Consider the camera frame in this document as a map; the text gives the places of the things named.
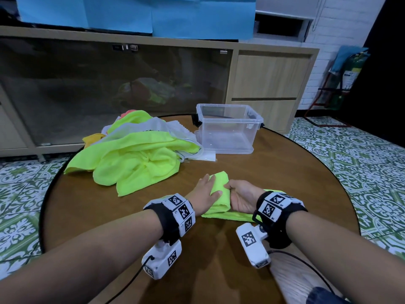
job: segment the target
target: hand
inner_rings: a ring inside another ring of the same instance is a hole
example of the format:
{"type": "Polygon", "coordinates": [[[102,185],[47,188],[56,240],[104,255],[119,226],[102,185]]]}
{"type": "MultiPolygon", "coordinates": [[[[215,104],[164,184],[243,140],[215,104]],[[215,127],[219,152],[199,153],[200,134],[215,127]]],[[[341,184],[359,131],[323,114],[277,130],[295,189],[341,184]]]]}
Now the hand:
{"type": "Polygon", "coordinates": [[[253,214],[260,195],[266,192],[246,180],[229,180],[224,187],[230,189],[230,205],[237,212],[253,214]]]}
{"type": "Polygon", "coordinates": [[[200,179],[194,190],[185,196],[193,206],[196,216],[200,216],[210,209],[222,195],[222,191],[216,191],[211,194],[212,187],[214,186],[215,175],[209,178],[206,174],[204,178],[200,179]]]}

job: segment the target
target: black baseboard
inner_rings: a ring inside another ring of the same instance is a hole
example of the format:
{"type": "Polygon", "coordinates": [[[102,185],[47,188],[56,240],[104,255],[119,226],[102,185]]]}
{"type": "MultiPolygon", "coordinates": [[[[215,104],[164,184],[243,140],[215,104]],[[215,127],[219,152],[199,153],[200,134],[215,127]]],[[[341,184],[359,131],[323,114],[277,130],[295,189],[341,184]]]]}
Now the black baseboard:
{"type": "MultiPolygon", "coordinates": [[[[304,117],[304,114],[306,113],[306,110],[297,110],[295,112],[295,117],[304,117]]],[[[327,110],[327,109],[318,109],[318,110],[311,110],[308,112],[308,117],[310,116],[334,116],[335,113],[332,110],[327,110]]]]}

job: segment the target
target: floor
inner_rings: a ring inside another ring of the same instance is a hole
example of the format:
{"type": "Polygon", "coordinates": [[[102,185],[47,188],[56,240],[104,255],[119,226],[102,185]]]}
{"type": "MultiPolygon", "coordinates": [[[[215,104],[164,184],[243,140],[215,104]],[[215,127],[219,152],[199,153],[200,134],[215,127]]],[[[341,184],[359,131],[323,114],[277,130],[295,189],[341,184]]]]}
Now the floor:
{"type": "Polygon", "coordinates": [[[69,154],[0,158],[0,279],[41,254],[38,219],[42,201],[69,154]]]}
{"type": "MultiPolygon", "coordinates": [[[[313,117],[333,124],[330,117],[313,117]]],[[[321,160],[354,205],[361,234],[405,259],[405,149],[357,128],[317,127],[295,118],[286,137],[321,160]]],[[[38,219],[45,192],[70,154],[0,158],[0,279],[40,254],[38,219]]]]}

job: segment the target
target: fire extinguisher label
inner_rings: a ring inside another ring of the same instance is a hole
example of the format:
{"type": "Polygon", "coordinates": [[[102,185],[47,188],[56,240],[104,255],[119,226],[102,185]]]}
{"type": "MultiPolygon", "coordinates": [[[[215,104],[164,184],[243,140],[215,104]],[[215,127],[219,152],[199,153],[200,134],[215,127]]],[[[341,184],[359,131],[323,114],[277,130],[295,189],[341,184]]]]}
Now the fire extinguisher label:
{"type": "Polygon", "coordinates": [[[360,73],[360,68],[353,68],[352,71],[345,71],[343,74],[343,87],[344,90],[349,90],[352,88],[353,83],[356,81],[358,74],[360,73]]]}

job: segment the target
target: roller blind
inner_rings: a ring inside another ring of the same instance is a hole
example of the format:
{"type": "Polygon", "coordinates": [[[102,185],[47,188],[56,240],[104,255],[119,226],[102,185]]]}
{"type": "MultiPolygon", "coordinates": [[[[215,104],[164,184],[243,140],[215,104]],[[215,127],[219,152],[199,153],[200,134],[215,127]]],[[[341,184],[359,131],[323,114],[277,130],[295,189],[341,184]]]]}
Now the roller blind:
{"type": "Polygon", "coordinates": [[[256,12],[315,19],[318,0],[256,0],[256,12]]]}

